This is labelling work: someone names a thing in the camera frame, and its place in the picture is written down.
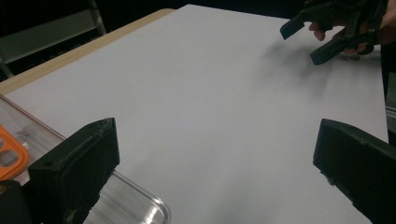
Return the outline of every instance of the orange object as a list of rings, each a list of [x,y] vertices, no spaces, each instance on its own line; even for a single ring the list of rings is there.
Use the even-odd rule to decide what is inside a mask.
[[[29,163],[29,153],[5,128],[0,125],[0,161],[3,161],[7,152],[18,158],[6,166],[0,164],[0,180],[13,179],[22,173]]]

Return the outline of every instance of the human hand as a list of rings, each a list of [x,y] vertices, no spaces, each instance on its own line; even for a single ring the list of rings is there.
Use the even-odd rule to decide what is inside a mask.
[[[333,26],[345,26],[344,21],[334,21]],[[325,32],[321,31],[317,22],[312,22],[309,26],[309,30],[314,32],[314,36],[322,41],[326,37]],[[343,35],[345,29],[336,34],[333,38]],[[364,23],[360,27],[360,33],[364,34],[367,32],[366,24]],[[385,45],[396,41],[396,0],[389,0],[387,12],[382,18],[382,22],[378,31],[378,42],[377,45]],[[345,49],[344,53],[354,54],[364,51],[366,44],[360,44],[357,49]]]

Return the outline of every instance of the wooden table edge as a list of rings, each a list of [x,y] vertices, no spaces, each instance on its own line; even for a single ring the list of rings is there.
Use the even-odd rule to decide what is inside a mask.
[[[72,49],[66,52],[63,55],[60,55],[54,59],[51,59],[45,63],[42,63],[32,69],[29,69],[15,77],[9,78],[3,82],[0,82],[0,94],[7,94],[9,92],[15,91],[16,89],[33,82],[65,65],[76,61],[85,55],[94,52],[95,50],[123,37],[124,35],[128,35],[129,33],[153,22],[156,21],[163,16],[175,11],[171,8],[165,8],[158,10],[152,14],[147,15],[146,17],[139,19],[137,21],[131,22],[120,29],[113,31],[107,35],[100,36],[93,41],[78,47],[76,49]]]

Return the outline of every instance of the white table surface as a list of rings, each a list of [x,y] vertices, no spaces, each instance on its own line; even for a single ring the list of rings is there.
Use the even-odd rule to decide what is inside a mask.
[[[7,98],[68,136],[115,117],[119,172],[172,223],[368,224],[312,164],[320,120],[387,141],[380,55],[340,55],[286,21],[186,6]]]

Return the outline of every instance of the clear plastic container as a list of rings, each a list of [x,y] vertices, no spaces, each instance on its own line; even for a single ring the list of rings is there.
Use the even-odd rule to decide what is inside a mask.
[[[64,137],[0,95],[0,124],[29,151],[29,164],[60,144]],[[0,165],[16,155],[1,155]],[[29,180],[27,171],[15,180]],[[166,224],[171,221],[169,207],[117,171],[108,179],[100,199],[84,223]]]

